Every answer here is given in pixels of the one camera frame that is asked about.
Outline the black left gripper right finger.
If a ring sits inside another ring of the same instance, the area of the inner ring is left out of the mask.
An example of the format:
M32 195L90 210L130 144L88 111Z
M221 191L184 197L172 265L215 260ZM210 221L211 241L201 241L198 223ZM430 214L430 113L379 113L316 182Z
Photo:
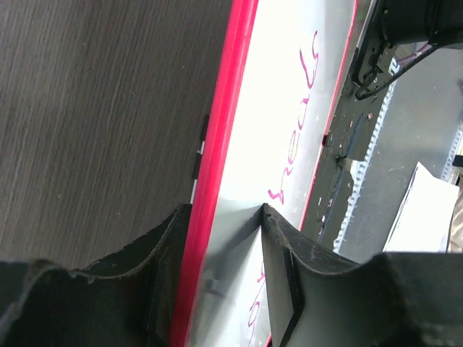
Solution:
M274 346L460 346L462 256L387 252L363 264L261 210Z

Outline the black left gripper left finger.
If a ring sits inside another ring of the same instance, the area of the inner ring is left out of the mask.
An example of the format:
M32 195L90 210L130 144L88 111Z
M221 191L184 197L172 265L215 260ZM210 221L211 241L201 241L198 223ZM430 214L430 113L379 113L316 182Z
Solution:
M191 205L83 269L1 263L3 346L167 346Z

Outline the pink framed whiteboard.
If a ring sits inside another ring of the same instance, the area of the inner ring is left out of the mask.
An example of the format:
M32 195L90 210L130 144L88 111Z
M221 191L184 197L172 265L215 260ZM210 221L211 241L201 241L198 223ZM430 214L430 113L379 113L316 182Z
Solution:
M170 346L268 346L263 206L301 228L369 1L233 1L169 333Z

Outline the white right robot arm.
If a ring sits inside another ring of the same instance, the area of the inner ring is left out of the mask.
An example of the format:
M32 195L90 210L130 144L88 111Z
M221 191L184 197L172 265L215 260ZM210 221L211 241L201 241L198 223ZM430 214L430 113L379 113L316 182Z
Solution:
M372 88L385 70L381 59L398 46L426 42L428 49L414 57L396 74ZM377 1L356 54L352 80L358 100L379 94L412 67L441 48L462 48L461 1Z

